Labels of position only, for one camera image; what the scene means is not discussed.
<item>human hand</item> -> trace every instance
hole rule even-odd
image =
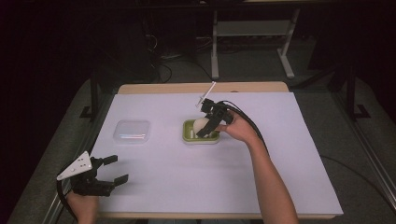
[[[99,207],[98,196],[82,196],[73,191],[67,194],[67,202],[78,219],[78,224],[92,224]]]
[[[245,143],[249,143],[255,139],[259,139],[257,133],[245,119],[243,119],[240,115],[232,110],[229,110],[228,113],[233,116],[233,122],[228,125],[220,124],[216,128],[216,131],[226,132],[231,137]]]

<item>white tabletop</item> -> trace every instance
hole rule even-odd
[[[99,169],[98,179],[125,174],[130,178],[110,197],[101,198],[103,216],[260,218],[251,161],[243,143],[226,133],[214,145],[183,142],[183,122],[205,115],[195,107],[200,95],[115,96],[92,156],[119,156],[118,162]],[[256,123],[299,217],[343,214],[293,93],[212,92],[208,98],[233,102]],[[116,142],[113,133],[123,119],[148,120],[148,141]]]

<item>green container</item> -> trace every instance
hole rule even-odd
[[[219,141],[219,132],[212,132],[206,138],[196,136],[192,128],[195,119],[188,119],[183,123],[183,140],[186,144],[216,144]]]

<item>plastic container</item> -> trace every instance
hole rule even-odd
[[[219,133],[212,132],[206,138],[200,138],[196,136],[192,128],[195,119],[188,119],[183,123],[183,140],[186,144],[197,145],[197,144],[216,144],[219,141]]]
[[[120,144],[143,144],[149,140],[149,132],[147,120],[123,119],[117,123],[113,138]]]

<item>skin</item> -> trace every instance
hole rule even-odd
[[[229,112],[233,115],[233,123],[220,124],[216,131],[225,132],[247,145],[253,164],[257,196],[264,223],[298,223],[297,213],[289,192],[271,162],[264,143],[247,121],[233,111]],[[81,196],[72,191],[68,194],[67,201],[78,218],[78,224],[94,223],[99,204],[97,196]]]
[[[253,164],[257,196],[265,224],[298,223],[297,213],[289,192],[271,162],[264,143],[247,121],[233,111],[233,123],[221,125],[218,132],[246,143]]]

